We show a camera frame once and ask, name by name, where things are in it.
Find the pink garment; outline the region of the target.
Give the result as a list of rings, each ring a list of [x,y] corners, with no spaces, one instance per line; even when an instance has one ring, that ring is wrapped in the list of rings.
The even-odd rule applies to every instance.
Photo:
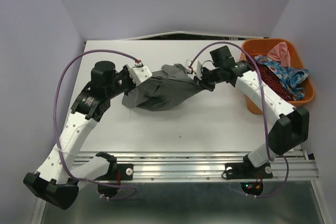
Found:
[[[291,56],[286,42],[276,44],[268,52],[267,57],[279,62],[283,67],[290,67]]]

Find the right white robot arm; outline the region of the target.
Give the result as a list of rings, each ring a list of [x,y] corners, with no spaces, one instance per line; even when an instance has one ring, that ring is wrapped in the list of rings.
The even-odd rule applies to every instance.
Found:
[[[194,73],[195,81],[212,91],[218,83],[226,82],[241,91],[262,111],[265,128],[265,143],[250,152],[241,170],[253,177],[260,167],[302,144],[308,139],[310,114],[304,107],[295,107],[282,99],[260,75],[255,62],[236,62],[230,52],[229,43],[210,52],[214,69],[209,70],[194,57],[188,68]]]

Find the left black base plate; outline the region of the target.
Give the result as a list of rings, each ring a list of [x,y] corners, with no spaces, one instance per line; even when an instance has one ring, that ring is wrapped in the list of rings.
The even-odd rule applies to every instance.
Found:
[[[106,172],[95,180],[130,181],[133,179],[134,165],[131,163],[110,165]]]

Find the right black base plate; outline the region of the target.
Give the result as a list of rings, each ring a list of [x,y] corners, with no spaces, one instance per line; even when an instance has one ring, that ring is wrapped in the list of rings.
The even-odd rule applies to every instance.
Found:
[[[265,163],[260,167],[254,167],[247,163],[226,163],[222,172],[222,178],[225,180],[243,179],[253,180],[257,178],[271,179],[273,178],[270,163]]]

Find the red dotted skirt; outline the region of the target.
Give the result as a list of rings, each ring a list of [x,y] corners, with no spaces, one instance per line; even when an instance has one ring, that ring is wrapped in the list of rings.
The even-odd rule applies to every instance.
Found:
[[[293,95],[282,86],[282,81],[266,66],[257,63],[261,78],[275,93],[285,101],[293,101]]]

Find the blue floral skirt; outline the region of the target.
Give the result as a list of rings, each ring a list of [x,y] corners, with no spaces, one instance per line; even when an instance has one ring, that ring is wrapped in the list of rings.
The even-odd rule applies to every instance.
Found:
[[[305,89],[300,85],[308,78],[308,69],[283,67],[279,62],[263,55],[255,56],[254,61],[268,67],[282,81],[282,86],[293,95],[293,101],[305,97]]]

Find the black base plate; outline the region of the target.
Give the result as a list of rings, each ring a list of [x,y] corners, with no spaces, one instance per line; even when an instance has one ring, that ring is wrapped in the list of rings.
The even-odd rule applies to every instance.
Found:
[[[270,163],[265,163],[260,167],[254,167],[247,163],[226,163],[222,172],[222,178],[225,180],[243,179],[253,180],[257,178],[271,179],[273,178]]]
[[[133,179],[134,165],[131,163],[110,165],[106,172],[95,180],[130,181]]]

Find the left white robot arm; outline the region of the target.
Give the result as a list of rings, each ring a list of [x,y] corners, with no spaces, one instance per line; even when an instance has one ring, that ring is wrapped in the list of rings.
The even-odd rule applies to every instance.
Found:
[[[91,79],[75,99],[61,134],[46,160],[34,173],[27,173],[23,183],[38,198],[60,208],[68,209],[79,191],[98,178],[114,178],[112,191],[106,198],[115,196],[121,187],[121,172],[117,159],[106,152],[71,169],[84,141],[110,107],[114,97],[129,93],[151,76],[144,65],[124,66],[117,72],[110,61],[99,61],[91,70]]]

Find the grey skirt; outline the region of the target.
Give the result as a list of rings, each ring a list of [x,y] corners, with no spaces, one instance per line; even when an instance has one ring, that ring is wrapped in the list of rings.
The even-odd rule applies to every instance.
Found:
[[[122,98],[128,109],[166,111],[182,104],[187,99],[205,90],[188,76],[183,65],[163,65],[152,77]]]

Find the aluminium rail frame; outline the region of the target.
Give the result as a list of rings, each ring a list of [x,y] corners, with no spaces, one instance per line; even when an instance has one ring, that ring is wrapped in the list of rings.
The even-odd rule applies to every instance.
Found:
[[[228,202],[243,211],[257,215],[271,214],[277,219],[288,219],[290,213],[298,214],[303,223],[312,223],[312,214],[321,223],[329,223],[328,211],[320,191],[318,168],[299,147],[294,147],[281,157],[269,161],[273,178],[253,180],[222,178],[226,163],[247,163],[245,152],[116,152],[110,153],[117,164],[134,165],[133,179],[121,181],[120,189],[136,194],[134,184],[228,184]],[[90,162],[96,154],[79,151],[71,169]],[[106,195],[117,181],[98,181],[99,195],[106,200],[119,200]]]

